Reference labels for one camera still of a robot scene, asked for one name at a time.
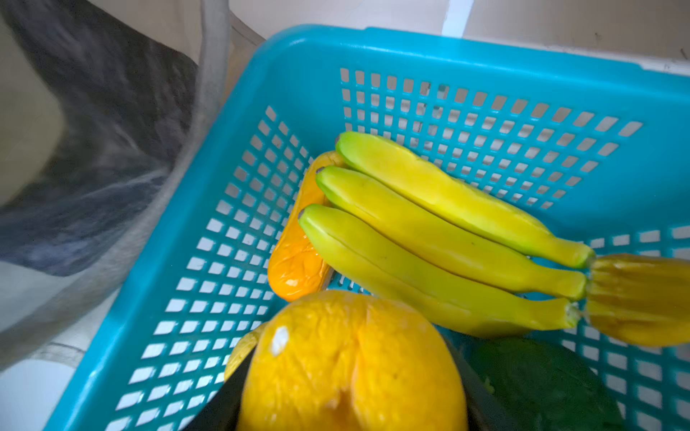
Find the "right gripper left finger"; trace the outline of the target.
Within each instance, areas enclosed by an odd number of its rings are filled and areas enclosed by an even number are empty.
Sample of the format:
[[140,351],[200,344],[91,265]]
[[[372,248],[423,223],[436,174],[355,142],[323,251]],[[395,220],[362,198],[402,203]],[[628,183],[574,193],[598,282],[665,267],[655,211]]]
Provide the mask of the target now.
[[253,355],[254,348],[183,431],[237,430],[242,393]]

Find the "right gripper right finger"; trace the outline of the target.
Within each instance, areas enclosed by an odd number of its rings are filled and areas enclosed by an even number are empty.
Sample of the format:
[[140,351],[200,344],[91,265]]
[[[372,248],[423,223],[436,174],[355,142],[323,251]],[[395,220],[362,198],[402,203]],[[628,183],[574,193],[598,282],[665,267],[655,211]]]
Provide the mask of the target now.
[[452,355],[465,390],[470,431],[519,431],[520,427],[497,399],[489,393],[480,377],[448,339],[444,339]]

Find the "white canvas grocery bag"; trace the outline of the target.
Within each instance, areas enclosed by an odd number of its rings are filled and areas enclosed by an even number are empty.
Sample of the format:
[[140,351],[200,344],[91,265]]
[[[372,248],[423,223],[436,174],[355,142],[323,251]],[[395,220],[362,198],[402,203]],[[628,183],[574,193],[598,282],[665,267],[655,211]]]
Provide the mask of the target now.
[[90,1],[5,1],[59,135],[1,204],[1,366],[78,364],[55,339],[115,296],[225,100],[238,21],[203,1],[193,60]]

